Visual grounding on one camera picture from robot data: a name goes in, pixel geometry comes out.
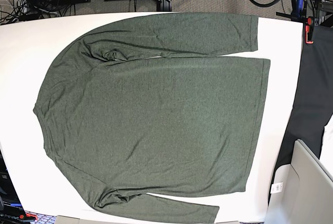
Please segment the orange black clamp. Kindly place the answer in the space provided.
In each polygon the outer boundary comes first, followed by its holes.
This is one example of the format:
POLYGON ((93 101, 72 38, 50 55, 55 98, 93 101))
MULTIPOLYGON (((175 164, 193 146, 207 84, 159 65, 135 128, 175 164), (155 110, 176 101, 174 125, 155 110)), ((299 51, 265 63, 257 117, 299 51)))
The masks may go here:
POLYGON ((308 17, 305 24, 305 43, 313 44, 312 35, 314 29, 314 19, 313 17, 308 17))

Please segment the green long-sleeve shirt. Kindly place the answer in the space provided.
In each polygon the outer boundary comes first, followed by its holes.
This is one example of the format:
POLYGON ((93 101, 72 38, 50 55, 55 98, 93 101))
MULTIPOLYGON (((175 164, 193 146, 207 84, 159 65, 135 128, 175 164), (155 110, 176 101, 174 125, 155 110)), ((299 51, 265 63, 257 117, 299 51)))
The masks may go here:
POLYGON ((258 17, 154 14, 85 33, 52 62, 34 107, 44 149, 92 209, 214 223, 219 208, 177 201, 243 192, 270 61, 258 17))

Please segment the orange black box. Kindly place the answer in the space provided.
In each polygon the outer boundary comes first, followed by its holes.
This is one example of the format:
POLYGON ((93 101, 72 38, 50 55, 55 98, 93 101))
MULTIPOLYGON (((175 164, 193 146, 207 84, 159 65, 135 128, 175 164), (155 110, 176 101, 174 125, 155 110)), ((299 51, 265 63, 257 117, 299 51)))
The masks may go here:
POLYGON ((12 223, 33 223, 38 221, 36 214, 27 213, 18 198, 11 181, 4 158, 1 154, 1 219, 12 223))

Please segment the blue handled tool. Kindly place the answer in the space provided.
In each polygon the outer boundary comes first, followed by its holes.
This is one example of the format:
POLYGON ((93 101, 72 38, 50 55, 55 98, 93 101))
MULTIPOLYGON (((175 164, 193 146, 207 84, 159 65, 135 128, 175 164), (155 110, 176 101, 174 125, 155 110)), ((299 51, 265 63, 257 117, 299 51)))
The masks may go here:
POLYGON ((297 0, 297 13, 300 15, 303 11, 304 0, 297 0))

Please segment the beige plastic bin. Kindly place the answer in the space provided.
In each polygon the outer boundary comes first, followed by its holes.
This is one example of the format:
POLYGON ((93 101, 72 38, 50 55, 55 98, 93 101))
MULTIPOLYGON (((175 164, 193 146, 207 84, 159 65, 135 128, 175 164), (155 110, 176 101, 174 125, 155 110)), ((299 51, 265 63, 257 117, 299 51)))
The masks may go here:
POLYGON ((265 223, 332 223, 332 175, 300 139, 276 171, 265 223))

